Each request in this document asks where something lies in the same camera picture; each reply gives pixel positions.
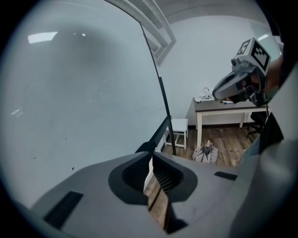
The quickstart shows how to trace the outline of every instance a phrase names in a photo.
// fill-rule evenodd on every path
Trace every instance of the white wall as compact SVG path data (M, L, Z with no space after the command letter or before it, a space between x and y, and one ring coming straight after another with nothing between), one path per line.
M134 153L166 117L140 24L94 4L41 5L1 65L0 174L27 207L79 169Z
M189 125L195 125L192 98L204 87L213 88L222 77L231 72L230 60L243 41L259 37L250 23L251 21L239 17L205 16L170 25L177 43L158 67L158 71L163 78L173 118L188 118ZM270 54L279 53L278 46L266 49ZM240 116L206 116L203 117L203 124L238 123ZM245 121L251 121L249 115Z

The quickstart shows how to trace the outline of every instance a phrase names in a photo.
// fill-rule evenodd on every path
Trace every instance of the items on desk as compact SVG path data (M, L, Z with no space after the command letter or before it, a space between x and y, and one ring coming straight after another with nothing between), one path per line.
M204 101L214 101L214 97L212 95L212 89L207 87L203 88L195 98L196 102L204 102Z
M232 101L220 101L223 104L229 104L229 103L233 103Z
M213 146L210 140L208 140L206 145L201 146L194 151L192 158L198 162L216 163L217 154L218 149Z

